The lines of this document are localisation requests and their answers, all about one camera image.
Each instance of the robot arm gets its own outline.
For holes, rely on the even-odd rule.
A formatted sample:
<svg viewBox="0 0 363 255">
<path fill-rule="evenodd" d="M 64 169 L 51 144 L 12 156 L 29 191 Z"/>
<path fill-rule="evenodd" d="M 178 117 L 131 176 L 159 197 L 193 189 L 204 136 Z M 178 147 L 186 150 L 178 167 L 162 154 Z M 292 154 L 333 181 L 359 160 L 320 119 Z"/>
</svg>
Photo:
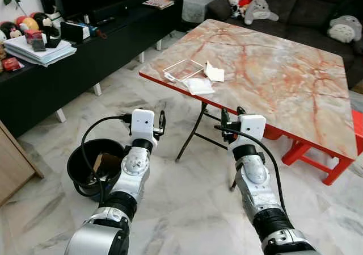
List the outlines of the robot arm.
<svg viewBox="0 0 363 255">
<path fill-rule="evenodd" d="M 222 110 L 222 126 L 244 132 L 261 140 L 266 119 L 246 115 L 239 107 L 237 122 L 230 122 L 227 110 Z M 243 208 L 256 229 L 265 255 L 319 255 L 305 236 L 295 229 L 270 186 L 270 175 L 264 157 L 251 141 L 243 136 L 222 132 L 229 142 L 229 151 L 236 160 L 235 181 L 242 194 Z"/>
<path fill-rule="evenodd" d="M 136 109 L 131 116 L 131 149 L 121 163 L 121 174 L 107 199 L 71 238 L 66 255 L 127 255 L 132 219 L 149 177 L 149 159 L 164 134 L 164 111 L 159 128 L 154 113 Z"/>
</svg>

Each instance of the black trash bin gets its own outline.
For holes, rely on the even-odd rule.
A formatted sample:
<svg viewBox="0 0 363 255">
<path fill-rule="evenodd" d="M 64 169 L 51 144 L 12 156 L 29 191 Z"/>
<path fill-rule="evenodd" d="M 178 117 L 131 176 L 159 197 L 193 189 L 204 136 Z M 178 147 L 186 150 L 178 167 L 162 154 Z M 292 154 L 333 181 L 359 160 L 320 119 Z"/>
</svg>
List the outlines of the black trash bin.
<svg viewBox="0 0 363 255">
<path fill-rule="evenodd" d="M 88 161 L 92 166 L 100 153 L 110 154 L 120 159 L 124 157 L 123 146 L 118 142 L 109 139 L 90 140 L 85 143 L 85 151 Z M 92 171 L 83 158 L 81 146 L 79 146 L 69 157 L 67 172 L 78 193 L 84 197 L 91 197 L 96 201 L 99 200 L 99 184 L 93 179 Z M 110 191 L 112 186 L 116 183 L 120 173 L 121 165 L 107 170 L 101 169 L 100 167 L 97 170 L 97 175 L 101 177 L 101 182 L 106 192 Z"/>
</svg>

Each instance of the black tv cabinet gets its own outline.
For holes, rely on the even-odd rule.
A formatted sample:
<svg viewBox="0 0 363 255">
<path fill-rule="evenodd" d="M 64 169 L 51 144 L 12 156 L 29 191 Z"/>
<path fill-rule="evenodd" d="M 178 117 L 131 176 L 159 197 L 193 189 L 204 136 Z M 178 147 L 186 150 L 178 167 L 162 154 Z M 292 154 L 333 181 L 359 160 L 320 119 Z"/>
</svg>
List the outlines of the black tv cabinet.
<svg viewBox="0 0 363 255">
<path fill-rule="evenodd" d="M 101 27 L 107 39 L 88 38 L 75 45 L 74 55 L 47 68 L 22 61 L 25 68 L 0 74 L 0 120 L 18 137 L 127 64 L 179 26 L 183 0 L 173 1 L 164 10 L 129 8 Z"/>
</svg>

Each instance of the black cable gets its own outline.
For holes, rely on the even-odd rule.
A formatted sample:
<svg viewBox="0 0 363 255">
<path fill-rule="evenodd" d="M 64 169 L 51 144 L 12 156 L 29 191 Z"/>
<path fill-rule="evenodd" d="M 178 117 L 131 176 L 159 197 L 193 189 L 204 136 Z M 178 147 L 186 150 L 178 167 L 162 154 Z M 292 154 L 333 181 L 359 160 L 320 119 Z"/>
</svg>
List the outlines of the black cable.
<svg viewBox="0 0 363 255">
<path fill-rule="evenodd" d="M 277 181 L 277 189 L 278 189 L 278 195 L 280 197 L 281 207 L 284 209 L 286 215 L 288 215 L 288 213 L 286 212 L 286 208 L 285 208 L 284 197 L 282 196 L 282 188 L 281 188 L 280 174 L 278 173 L 277 162 L 276 162 L 275 158 L 273 157 L 272 153 L 270 152 L 270 150 L 261 141 L 259 141 L 258 139 L 254 138 L 254 137 L 252 137 L 252 136 L 250 136 L 248 134 L 245 134 L 245 133 L 242 133 L 242 132 L 233 130 L 233 129 L 221 127 L 221 126 L 214 126 L 214 127 L 216 129 L 218 129 L 218 130 L 221 130 L 221 131 L 230 132 L 230 133 L 234 133 L 234 134 L 237 134 L 237 135 L 246 137 L 246 138 L 254 141 L 255 143 L 257 143 L 259 146 L 262 147 L 262 149 L 265 150 L 265 152 L 268 154 L 269 158 L 272 161 L 273 168 L 275 169 L 276 181 Z"/>
<path fill-rule="evenodd" d="M 95 127 L 97 126 L 99 123 L 101 122 L 104 122 L 105 120 L 113 120 L 113 119 L 119 119 L 119 120 L 122 120 L 123 119 L 123 116 L 111 116 L 111 117 L 106 117 L 106 118 L 103 118 L 103 119 L 100 119 L 98 120 L 97 122 L 95 122 L 93 125 L 91 125 L 89 127 L 89 129 L 87 129 L 86 133 L 83 135 L 82 137 L 82 141 L 81 141 L 81 150 L 82 150 L 82 155 L 83 155 L 83 158 L 85 159 L 85 162 L 88 166 L 88 168 L 90 168 L 90 170 L 92 171 L 92 174 L 93 176 L 96 178 L 97 180 L 97 183 L 99 184 L 100 186 L 100 201 L 99 201 L 99 207 L 102 206 L 103 202 L 104 202 L 104 189 L 103 189 L 103 186 L 102 186 L 102 183 L 101 183 L 101 180 L 99 178 L 99 176 L 97 175 L 97 173 L 95 172 L 95 170 L 93 169 L 93 167 L 91 166 L 90 162 L 88 161 L 88 158 L 87 158 L 87 155 L 86 155 L 86 150 L 85 150 L 85 140 L 86 140 L 86 137 L 87 135 L 90 133 L 90 131 Z"/>
</svg>

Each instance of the marble floor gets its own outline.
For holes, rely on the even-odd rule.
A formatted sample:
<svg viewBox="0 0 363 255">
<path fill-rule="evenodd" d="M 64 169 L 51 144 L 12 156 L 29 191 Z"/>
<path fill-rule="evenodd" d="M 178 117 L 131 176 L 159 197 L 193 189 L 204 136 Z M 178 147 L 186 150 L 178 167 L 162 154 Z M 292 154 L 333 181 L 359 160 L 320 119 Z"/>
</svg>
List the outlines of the marble floor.
<svg viewBox="0 0 363 255">
<path fill-rule="evenodd" d="M 172 35 L 165 38 L 163 48 L 183 34 Z M 158 54 L 148 49 L 146 61 Z M 71 235 L 96 208 L 95 202 L 74 190 L 66 171 L 67 159 L 93 122 L 137 107 L 156 113 L 165 110 L 167 127 L 151 158 L 144 199 L 132 224 L 129 254 L 263 254 L 242 210 L 240 193 L 228 190 L 234 176 L 233 157 L 194 137 L 180 162 L 174 162 L 200 103 L 139 77 L 141 66 L 130 62 L 100 83 L 101 96 L 90 90 L 67 104 L 65 123 L 50 116 L 19 138 L 45 178 L 33 178 L 0 208 L 0 254 L 64 253 Z M 354 96 L 361 106 L 362 97 Z M 219 113 L 215 108 L 209 111 Z M 200 132 L 221 140 L 214 123 L 203 118 Z M 90 139 L 100 137 L 126 144 L 128 129 L 120 122 L 105 122 L 89 135 Z M 303 162 L 287 167 L 280 161 L 290 140 L 263 141 L 278 160 L 286 208 L 295 227 L 322 254 L 361 254 L 362 156 L 332 186 L 326 186 L 321 182 L 324 172 Z M 323 153 L 310 154 L 327 165 L 335 164 Z M 274 176 L 272 185 L 276 191 Z"/>
</svg>

